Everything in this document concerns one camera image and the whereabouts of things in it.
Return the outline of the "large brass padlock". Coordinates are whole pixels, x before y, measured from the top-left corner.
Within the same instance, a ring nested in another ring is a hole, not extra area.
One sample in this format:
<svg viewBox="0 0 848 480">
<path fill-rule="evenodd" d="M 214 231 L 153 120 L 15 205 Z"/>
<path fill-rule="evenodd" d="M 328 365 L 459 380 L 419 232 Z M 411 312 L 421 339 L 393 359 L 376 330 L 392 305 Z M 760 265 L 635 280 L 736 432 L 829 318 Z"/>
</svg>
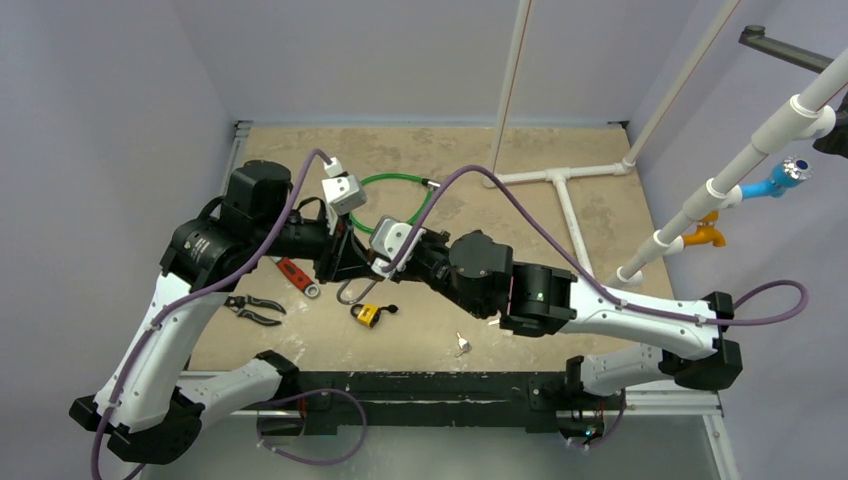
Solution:
<svg viewBox="0 0 848 480">
<path fill-rule="evenodd" d="M 374 255 L 369 250 L 351 254 L 340 263 L 336 274 L 340 285 L 335 298 L 342 305 L 362 302 L 370 291 L 382 280 L 373 269 Z"/>
</svg>

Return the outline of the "small yellow padlock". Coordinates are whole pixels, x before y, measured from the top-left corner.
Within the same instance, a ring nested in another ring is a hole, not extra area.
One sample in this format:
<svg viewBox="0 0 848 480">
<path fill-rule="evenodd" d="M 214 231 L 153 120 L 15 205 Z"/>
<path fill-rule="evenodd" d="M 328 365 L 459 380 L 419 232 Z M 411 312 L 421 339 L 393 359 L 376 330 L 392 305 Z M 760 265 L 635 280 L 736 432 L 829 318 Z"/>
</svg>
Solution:
<svg viewBox="0 0 848 480">
<path fill-rule="evenodd" d="M 373 329 L 384 313 L 395 314 L 399 307 L 395 304 L 378 306 L 374 304 L 354 304 L 350 307 L 350 315 L 361 325 Z"/>
</svg>

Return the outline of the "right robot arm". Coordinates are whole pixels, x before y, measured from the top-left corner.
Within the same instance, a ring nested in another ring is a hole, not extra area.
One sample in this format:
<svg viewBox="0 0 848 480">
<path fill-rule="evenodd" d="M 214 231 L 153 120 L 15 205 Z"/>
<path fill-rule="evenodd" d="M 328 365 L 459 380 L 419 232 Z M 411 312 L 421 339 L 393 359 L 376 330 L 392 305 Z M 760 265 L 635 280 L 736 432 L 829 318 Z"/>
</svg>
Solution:
<svg viewBox="0 0 848 480">
<path fill-rule="evenodd" d="M 739 345 L 713 323 L 732 304 L 724 294 L 678 302 L 623 293 L 626 303 L 619 306 L 568 270 L 514 261 L 511 247 L 481 231 L 448 244 L 443 235 L 412 233 L 402 225 L 372 247 L 398 263 L 392 280 L 423 282 L 475 318 L 498 317 L 500 328 L 515 335 L 582 333 L 631 341 L 627 349 L 569 360 L 561 392 L 576 407 L 659 380 L 724 390 L 743 370 Z"/>
</svg>

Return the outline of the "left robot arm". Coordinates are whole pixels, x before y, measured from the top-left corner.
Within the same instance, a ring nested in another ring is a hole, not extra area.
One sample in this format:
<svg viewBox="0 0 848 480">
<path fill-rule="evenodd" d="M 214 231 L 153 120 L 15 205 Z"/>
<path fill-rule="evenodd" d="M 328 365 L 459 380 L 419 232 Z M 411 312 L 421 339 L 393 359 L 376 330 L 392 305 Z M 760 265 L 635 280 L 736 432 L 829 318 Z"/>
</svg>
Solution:
<svg viewBox="0 0 848 480">
<path fill-rule="evenodd" d="M 349 216 L 367 197 L 339 160 L 319 150 L 308 159 L 325 172 L 316 218 L 301 213 L 304 173 L 252 160 L 230 174 L 222 195 L 175 230 L 150 307 L 119 366 L 97 393 L 70 407 L 70 417 L 95 435 L 94 456 L 108 451 L 136 468 L 166 465 L 236 411 L 306 405 L 298 367 L 273 351 L 192 384 L 183 383 L 181 373 L 217 310 L 254 319 L 266 306 L 234 293 L 261 258 L 308 259 L 322 283 L 346 278 L 339 261 L 360 252 Z"/>
</svg>

